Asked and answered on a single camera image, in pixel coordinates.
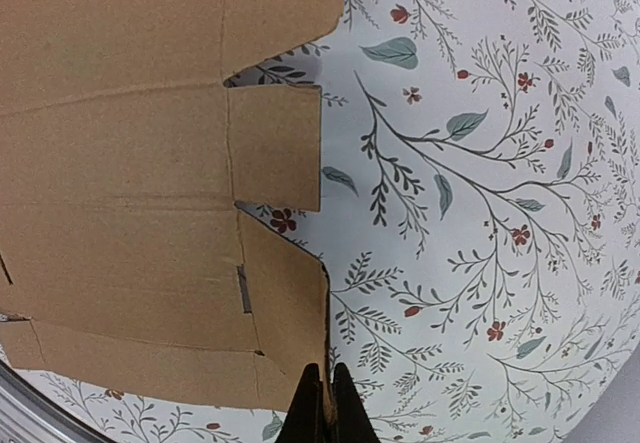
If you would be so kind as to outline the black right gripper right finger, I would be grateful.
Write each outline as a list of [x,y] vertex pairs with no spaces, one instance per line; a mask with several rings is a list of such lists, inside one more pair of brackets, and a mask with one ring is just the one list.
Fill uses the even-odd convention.
[[376,434],[344,363],[338,363],[334,369],[332,389],[335,403],[335,417],[331,427],[332,441],[376,443]]

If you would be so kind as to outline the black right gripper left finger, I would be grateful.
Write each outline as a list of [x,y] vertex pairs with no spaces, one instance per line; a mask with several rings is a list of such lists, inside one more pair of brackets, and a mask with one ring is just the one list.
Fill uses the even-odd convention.
[[308,364],[301,375],[282,426],[282,443],[324,443],[325,382],[319,366]]

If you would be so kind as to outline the brown cardboard box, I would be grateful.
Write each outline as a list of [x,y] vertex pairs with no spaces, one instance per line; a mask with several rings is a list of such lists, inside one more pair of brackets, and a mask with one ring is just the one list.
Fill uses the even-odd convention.
[[326,351],[321,263],[242,210],[317,211],[317,87],[228,79],[343,0],[1,0],[1,343],[173,402],[283,411]]

